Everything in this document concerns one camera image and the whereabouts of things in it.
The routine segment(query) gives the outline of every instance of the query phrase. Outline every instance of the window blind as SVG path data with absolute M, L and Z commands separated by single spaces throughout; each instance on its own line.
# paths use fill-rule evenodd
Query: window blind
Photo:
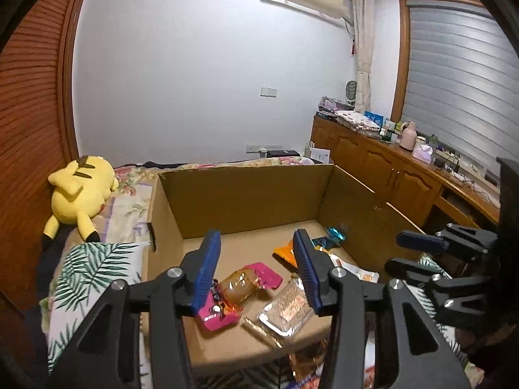
M 519 162 L 519 58 L 490 13 L 408 0 L 411 55 L 403 121 L 499 174 Z

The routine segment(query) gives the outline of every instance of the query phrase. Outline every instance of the cabinet handle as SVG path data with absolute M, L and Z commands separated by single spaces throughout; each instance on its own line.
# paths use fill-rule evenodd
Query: cabinet handle
M 391 169 L 391 174 L 389 174 L 388 182 L 386 185 L 389 185 L 389 183 L 391 182 L 391 177 L 393 176 L 393 172 L 394 172 L 394 168 Z
M 396 183 L 396 180 L 398 180 L 398 175 L 400 175 L 400 171 L 397 171 L 397 172 L 396 172 L 396 177 L 394 178 L 394 181 L 393 181 L 393 187 L 392 187 L 392 190 L 394 189 L 394 184 Z

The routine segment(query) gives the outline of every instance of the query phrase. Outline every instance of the louvered wooden panel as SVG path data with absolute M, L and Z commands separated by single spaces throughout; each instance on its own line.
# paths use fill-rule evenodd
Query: louvered wooden panel
M 60 42 L 71 0 L 39 0 L 0 54 L 0 289 L 34 305 L 47 176 L 69 159 L 58 112 Z

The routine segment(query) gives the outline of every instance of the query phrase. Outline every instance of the beige curtain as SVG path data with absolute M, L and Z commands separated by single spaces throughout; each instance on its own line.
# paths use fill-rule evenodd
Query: beige curtain
M 357 52 L 357 91 L 355 111 L 362 114 L 371 106 L 371 61 L 375 35 L 375 0 L 353 0 L 355 48 Z

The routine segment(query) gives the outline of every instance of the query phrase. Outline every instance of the pikachu plush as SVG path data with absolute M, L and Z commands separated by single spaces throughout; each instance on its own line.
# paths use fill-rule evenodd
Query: pikachu plush
M 119 186 L 108 161 L 102 157 L 81 157 L 49 175 L 49 183 L 56 188 L 51 200 L 53 214 L 43 229 L 43 248 L 53 241 L 60 223 L 77 223 L 83 240 L 99 241 L 99 234 L 90 218 L 103 209 L 105 201 Z

